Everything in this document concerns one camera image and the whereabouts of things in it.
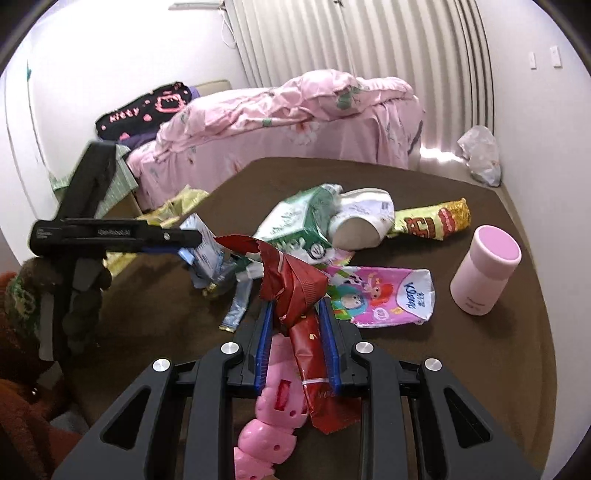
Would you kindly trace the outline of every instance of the pink comforter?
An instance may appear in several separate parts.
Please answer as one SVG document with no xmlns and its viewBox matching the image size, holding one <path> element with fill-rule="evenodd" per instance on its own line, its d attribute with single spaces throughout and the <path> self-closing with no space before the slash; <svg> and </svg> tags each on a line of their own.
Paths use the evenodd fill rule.
<svg viewBox="0 0 591 480">
<path fill-rule="evenodd" d="M 395 77 L 356 79 L 317 70 L 279 88 L 229 90 L 198 98 L 134 150 L 128 165 L 142 209 L 185 185 L 213 191 L 263 157 L 339 158 L 408 167 L 423 110 Z"/>
</svg>

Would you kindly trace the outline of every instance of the white window blind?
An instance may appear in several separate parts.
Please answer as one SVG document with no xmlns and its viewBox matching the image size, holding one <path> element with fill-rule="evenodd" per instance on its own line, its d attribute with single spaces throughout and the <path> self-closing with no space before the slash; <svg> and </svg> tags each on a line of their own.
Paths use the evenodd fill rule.
<svg viewBox="0 0 591 480">
<path fill-rule="evenodd" d="M 454 151 L 493 128 L 488 46 L 475 0 L 226 0 L 251 86 L 309 70 L 396 76 L 421 100 L 423 145 Z"/>
</svg>

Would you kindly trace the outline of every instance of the yellow chip bag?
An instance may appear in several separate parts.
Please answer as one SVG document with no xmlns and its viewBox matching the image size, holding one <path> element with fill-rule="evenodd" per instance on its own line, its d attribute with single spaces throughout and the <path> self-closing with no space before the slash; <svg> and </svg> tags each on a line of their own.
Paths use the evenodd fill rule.
<svg viewBox="0 0 591 480">
<path fill-rule="evenodd" d="M 466 199 L 400 210 L 395 216 L 396 220 L 388 232 L 389 238 L 406 233 L 443 240 L 470 226 L 470 210 Z"/>
</svg>

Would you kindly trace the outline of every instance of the cable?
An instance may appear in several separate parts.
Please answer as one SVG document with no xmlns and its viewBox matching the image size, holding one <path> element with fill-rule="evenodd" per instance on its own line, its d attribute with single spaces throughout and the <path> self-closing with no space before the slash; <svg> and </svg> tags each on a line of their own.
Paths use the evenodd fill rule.
<svg viewBox="0 0 591 480">
<path fill-rule="evenodd" d="M 222 41 L 224 42 L 224 45 L 227 46 L 228 48 L 236 48 L 236 36 L 234 35 L 234 30 L 232 29 L 230 22 L 226 18 L 226 12 L 224 12 L 224 8 L 222 8 L 222 5 L 223 5 L 223 2 L 220 2 L 219 11 L 220 11 L 220 14 L 222 15 L 222 32 L 221 32 L 222 33 Z M 228 30 L 232 34 L 232 41 L 233 41 L 232 44 L 229 44 L 228 42 L 226 42 L 226 38 L 223 35 L 224 27 L 228 27 Z"/>
</svg>

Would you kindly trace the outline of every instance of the brown tablecloth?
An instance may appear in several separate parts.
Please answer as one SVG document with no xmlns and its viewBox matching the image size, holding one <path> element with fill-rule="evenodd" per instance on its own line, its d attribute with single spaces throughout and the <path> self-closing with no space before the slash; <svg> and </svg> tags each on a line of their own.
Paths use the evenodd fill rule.
<svg viewBox="0 0 591 480">
<path fill-rule="evenodd" d="M 396 209 L 467 199 L 472 212 L 468 231 L 443 242 L 387 239 L 380 247 L 355 255 L 353 265 L 428 268 L 436 291 L 435 311 L 426 324 L 363 330 L 362 335 L 399 359 L 441 359 L 542 470 L 553 431 L 554 349 L 531 258 L 497 195 L 467 183 L 391 167 L 267 158 L 220 186 L 196 211 L 217 235 L 252 235 L 277 202 L 320 183 L 339 183 L 345 191 L 385 189 Z M 495 308 L 485 317 L 472 317 L 455 305 L 449 284 L 473 229 L 486 223 L 509 232 L 522 246 L 523 259 Z M 144 255 L 132 263 L 105 294 L 100 347 L 64 366 L 86 417 L 95 421 L 155 358 L 190 361 L 228 341 L 230 334 L 217 327 L 231 296 L 204 301 L 175 256 Z M 258 305 L 254 302 L 247 317 L 258 313 Z M 235 404 L 239 432 L 253 418 L 254 408 L 251 401 Z M 277 469 L 281 480 L 357 478 L 358 427 L 324 436 L 308 424 L 297 436 L 295 452 Z"/>
</svg>

